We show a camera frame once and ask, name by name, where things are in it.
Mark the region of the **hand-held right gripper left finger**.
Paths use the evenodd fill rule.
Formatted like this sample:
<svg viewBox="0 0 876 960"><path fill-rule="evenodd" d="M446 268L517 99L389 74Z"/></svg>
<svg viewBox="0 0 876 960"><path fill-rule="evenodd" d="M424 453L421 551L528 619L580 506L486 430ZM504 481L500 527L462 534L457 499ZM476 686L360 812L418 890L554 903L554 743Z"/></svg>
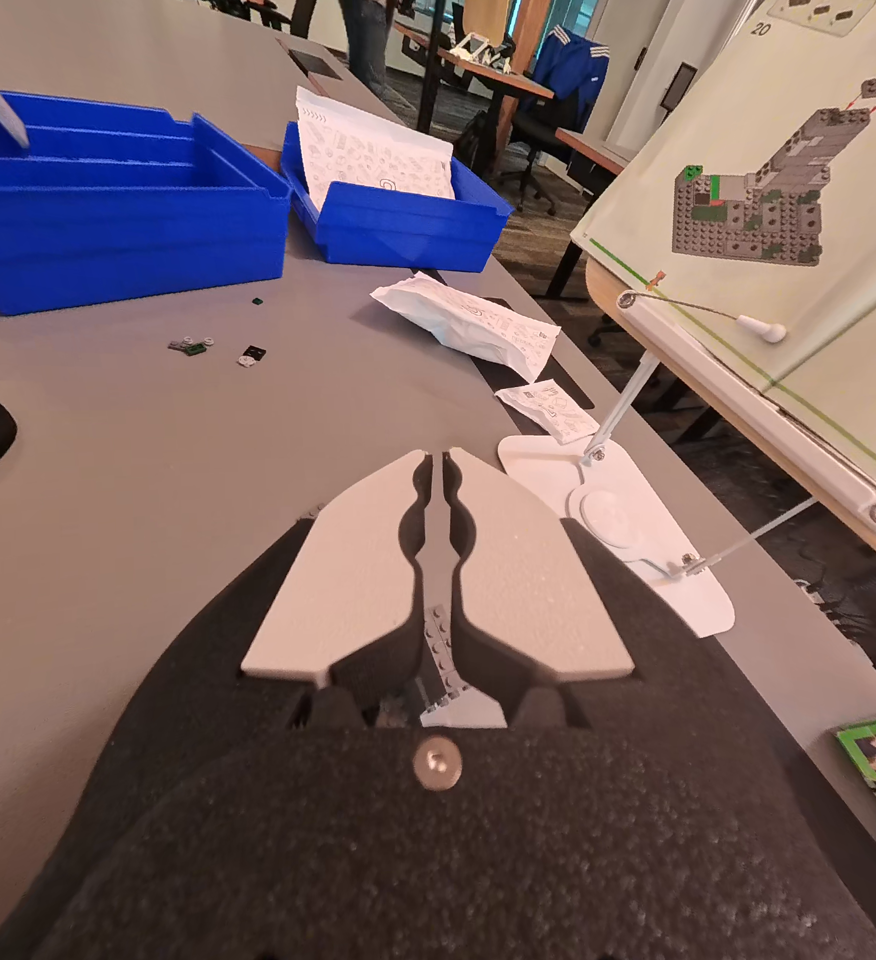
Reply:
<svg viewBox="0 0 876 960"><path fill-rule="evenodd" d="M324 506L244 655L245 675L347 690L361 710L415 678L432 477L432 456L412 450Z"/></svg>

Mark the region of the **grey desk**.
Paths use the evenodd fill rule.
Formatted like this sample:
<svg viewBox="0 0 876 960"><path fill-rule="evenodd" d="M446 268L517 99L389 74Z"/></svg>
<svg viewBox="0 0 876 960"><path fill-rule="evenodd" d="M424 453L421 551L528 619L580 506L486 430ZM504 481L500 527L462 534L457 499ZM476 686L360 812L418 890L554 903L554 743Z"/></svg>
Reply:
<svg viewBox="0 0 876 960"><path fill-rule="evenodd" d="M204 114L275 151L303 81L269 30L182 2L0 2L0 88ZM425 603L450 602L442 451L496 465L514 423L483 378L449 395L370 299L395 270L333 267L292 218L276 281L0 318L0 924L71 819L132 695L176 636L313 505L414 449L435 456ZM253 305L260 297L263 305ZM210 337L207 352L167 348ZM248 346L267 351L251 368ZM777 715L805 816L876 925L876 804L830 729L876 718L866 665L753 544L717 570L717 638Z"/></svg>

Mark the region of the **long grey brick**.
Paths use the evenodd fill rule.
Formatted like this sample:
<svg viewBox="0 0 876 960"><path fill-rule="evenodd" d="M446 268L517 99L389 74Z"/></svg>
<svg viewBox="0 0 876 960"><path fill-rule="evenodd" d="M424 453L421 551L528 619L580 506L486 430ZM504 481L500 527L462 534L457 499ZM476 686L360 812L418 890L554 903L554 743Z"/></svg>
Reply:
<svg viewBox="0 0 876 960"><path fill-rule="evenodd" d="M457 670L452 651L451 624L443 606L423 612L422 645L417 674L407 688L412 710L433 714L459 700L470 684Z"/></svg>

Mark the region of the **large white paper bag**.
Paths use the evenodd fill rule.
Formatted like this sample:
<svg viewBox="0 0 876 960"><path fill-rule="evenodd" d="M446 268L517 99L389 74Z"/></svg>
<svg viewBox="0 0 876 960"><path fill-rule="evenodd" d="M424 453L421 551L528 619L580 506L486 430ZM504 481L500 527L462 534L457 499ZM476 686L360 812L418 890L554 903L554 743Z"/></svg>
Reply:
<svg viewBox="0 0 876 960"><path fill-rule="evenodd" d="M317 211L339 182L455 198L449 143L301 86L296 104L303 171Z"/></svg>

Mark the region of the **blue striped jacket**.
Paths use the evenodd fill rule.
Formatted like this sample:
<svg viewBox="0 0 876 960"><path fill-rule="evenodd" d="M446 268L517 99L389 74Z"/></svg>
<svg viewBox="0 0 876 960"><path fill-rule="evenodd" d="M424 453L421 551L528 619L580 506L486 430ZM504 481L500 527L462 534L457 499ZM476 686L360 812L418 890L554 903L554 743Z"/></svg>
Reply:
<svg viewBox="0 0 876 960"><path fill-rule="evenodd" d="M531 80L552 91L550 99L523 96L513 121L512 141L518 139L518 120L534 119L555 129L581 134L602 91L611 63L610 48L558 26L541 45Z"/></svg>

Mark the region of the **small blue plastic bin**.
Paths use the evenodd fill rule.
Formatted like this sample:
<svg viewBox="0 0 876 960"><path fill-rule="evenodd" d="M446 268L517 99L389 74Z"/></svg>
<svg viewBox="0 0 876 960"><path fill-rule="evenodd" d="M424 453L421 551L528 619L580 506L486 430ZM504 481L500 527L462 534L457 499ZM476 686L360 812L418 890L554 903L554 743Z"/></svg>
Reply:
<svg viewBox="0 0 876 960"><path fill-rule="evenodd" d="M298 124L286 126L280 174L291 210L328 263L480 273L514 209L457 159L453 198L334 182L321 210L307 190Z"/></svg>

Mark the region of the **white desk object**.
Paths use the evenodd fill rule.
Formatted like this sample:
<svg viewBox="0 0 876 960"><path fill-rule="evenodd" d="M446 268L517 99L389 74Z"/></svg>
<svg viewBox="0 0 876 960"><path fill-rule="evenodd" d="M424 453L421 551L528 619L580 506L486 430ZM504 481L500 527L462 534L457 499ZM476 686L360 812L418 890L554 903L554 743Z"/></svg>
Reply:
<svg viewBox="0 0 876 960"><path fill-rule="evenodd" d="M493 44L488 38L471 31L452 45L447 53L461 64L476 64L495 75L524 74L528 69L516 64L516 42L507 32L500 43Z"/></svg>

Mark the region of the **small white paper bag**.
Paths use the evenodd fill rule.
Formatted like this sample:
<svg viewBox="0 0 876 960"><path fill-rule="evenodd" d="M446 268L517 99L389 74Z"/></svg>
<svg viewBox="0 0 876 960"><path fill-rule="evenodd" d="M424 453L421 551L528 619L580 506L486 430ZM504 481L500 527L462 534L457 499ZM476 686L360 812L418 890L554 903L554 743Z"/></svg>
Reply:
<svg viewBox="0 0 876 960"><path fill-rule="evenodd" d="M494 395L561 446L592 437L600 429L599 422L554 379L497 390Z"/></svg>

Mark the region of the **wood-edged office desk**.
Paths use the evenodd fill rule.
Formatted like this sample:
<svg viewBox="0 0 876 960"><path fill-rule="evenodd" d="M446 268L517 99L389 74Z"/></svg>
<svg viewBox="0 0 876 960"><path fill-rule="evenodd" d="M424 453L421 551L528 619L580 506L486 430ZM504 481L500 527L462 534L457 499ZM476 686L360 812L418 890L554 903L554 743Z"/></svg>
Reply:
<svg viewBox="0 0 876 960"><path fill-rule="evenodd" d="M571 181L582 188L587 198L585 211L588 212L595 201L628 166L635 152L619 149L605 141L597 145L589 144L580 133L563 127L556 130L555 136L571 151L566 172ZM545 300L566 299L564 289L582 255L582 249L574 241L570 241L544 293Z"/></svg>
<svg viewBox="0 0 876 960"><path fill-rule="evenodd" d="M424 65L418 115L418 129L421 132L429 133L430 131L438 87L442 83L450 85L449 77L452 69L459 69L466 75L478 79L487 90L492 92L483 133L489 138L494 131L499 144L505 142L516 110L513 104L504 106L506 100L520 102L522 99L530 98L547 101L555 97L550 88L535 83L524 75L504 73L490 66L482 66L462 59L452 54L449 49L445 49L439 40L430 39L413 27L396 22L394 28L403 37L403 53L420 65Z"/></svg>

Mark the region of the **black wall panel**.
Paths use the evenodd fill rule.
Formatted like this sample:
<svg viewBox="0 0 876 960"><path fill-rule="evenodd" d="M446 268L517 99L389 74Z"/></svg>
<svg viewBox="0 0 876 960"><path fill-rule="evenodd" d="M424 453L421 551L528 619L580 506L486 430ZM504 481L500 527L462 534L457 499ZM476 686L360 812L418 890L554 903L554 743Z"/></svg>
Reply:
<svg viewBox="0 0 876 960"><path fill-rule="evenodd" d="M692 64L687 62L680 64L660 101L660 108L665 111L666 116L670 115L683 101L697 74L698 68Z"/></svg>

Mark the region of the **medium white paper bag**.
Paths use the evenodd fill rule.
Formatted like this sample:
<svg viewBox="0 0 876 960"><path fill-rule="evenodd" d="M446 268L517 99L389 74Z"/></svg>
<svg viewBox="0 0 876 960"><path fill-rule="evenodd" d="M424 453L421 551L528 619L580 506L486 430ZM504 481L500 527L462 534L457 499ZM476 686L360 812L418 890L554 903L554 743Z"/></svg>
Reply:
<svg viewBox="0 0 876 960"><path fill-rule="evenodd" d="M418 271L372 291L379 304L430 333L441 345L536 382L557 342L558 326L447 286Z"/></svg>

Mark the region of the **large blue divided bin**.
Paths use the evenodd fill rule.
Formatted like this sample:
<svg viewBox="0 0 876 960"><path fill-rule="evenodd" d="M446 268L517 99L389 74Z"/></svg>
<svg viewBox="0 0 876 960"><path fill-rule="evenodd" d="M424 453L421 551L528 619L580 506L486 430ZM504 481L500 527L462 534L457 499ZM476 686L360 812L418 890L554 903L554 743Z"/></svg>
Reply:
<svg viewBox="0 0 876 960"><path fill-rule="evenodd" d="M292 190L222 130L156 107L7 91L0 314L279 279Z"/></svg>

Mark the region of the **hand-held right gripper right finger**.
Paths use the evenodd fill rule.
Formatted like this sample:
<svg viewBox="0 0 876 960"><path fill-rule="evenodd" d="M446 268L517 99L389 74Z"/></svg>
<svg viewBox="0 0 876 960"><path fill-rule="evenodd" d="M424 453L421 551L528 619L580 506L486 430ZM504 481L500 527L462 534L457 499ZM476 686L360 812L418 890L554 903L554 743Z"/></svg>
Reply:
<svg viewBox="0 0 876 960"><path fill-rule="evenodd" d="M444 452L443 476L461 678L515 716L534 688L631 676L635 662L558 515L460 447Z"/></svg>

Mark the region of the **open building instruction booklet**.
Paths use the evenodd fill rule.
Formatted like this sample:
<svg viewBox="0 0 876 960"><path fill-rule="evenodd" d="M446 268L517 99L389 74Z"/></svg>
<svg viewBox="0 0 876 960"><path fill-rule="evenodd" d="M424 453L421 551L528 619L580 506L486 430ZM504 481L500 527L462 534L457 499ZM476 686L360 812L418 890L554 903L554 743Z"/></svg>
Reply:
<svg viewBox="0 0 876 960"><path fill-rule="evenodd" d="M876 2L762 2L575 230L876 481Z"/></svg>

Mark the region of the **white book stand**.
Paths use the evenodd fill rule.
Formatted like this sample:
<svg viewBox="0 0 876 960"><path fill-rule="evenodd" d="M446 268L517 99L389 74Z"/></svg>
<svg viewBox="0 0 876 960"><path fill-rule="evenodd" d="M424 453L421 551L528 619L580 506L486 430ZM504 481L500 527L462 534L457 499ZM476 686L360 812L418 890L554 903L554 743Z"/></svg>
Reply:
<svg viewBox="0 0 876 960"><path fill-rule="evenodd" d="M864 467L837 444L787 413L721 363L678 322L695 304L661 295L649 283L616 300L624 327L646 345L639 365L592 437L560 445L548 434L505 438L505 472L563 521L578 522L631 567L701 638L734 624L734 609L712 568L736 550L823 503L876 545L876 467ZM614 429L664 362L696 393L809 492L809 498L739 542L700 557Z"/></svg>

